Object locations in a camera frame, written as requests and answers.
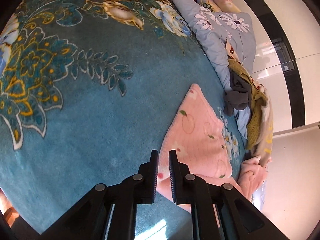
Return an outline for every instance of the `pink fabric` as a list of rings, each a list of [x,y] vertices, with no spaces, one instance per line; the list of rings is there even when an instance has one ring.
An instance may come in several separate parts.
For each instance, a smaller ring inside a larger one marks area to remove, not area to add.
[[[241,164],[239,184],[235,182],[221,133],[223,125],[200,87],[192,84],[162,143],[157,181],[160,194],[172,201],[168,158],[169,151],[174,149],[179,162],[187,164],[191,173],[217,186],[231,183],[251,199],[268,172],[258,164],[260,157],[254,157]],[[190,211],[190,205],[181,207]]]

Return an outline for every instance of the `blue blanket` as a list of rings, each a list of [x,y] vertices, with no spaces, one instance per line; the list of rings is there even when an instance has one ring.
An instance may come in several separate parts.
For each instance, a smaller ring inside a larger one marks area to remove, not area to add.
[[[223,116],[221,82],[171,0],[24,0],[7,29],[0,187],[39,233],[95,184],[136,173],[160,149],[193,83],[225,123],[237,179],[237,124]],[[136,235],[165,223],[166,237],[180,238],[190,222],[157,195],[138,207]]]

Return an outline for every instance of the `silver rivet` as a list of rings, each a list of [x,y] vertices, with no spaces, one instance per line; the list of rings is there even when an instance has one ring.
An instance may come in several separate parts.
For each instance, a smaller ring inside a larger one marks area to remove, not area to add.
[[[223,187],[224,187],[226,190],[232,190],[232,189],[233,189],[233,186],[232,186],[232,184],[230,184],[230,183],[225,183],[225,184],[223,184]]]
[[[134,175],[132,176],[132,178],[133,178],[134,180],[142,180],[143,176],[142,176],[141,174],[134,174]]]
[[[102,190],[104,190],[105,188],[106,188],[106,186],[103,185],[103,184],[97,184],[97,185],[94,187],[94,189],[95,189],[96,191],[102,191]]]
[[[193,174],[187,174],[187,175],[186,175],[186,179],[187,179],[187,180],[194,180],[195,178],[196,178],[196,176],[193,175]]]

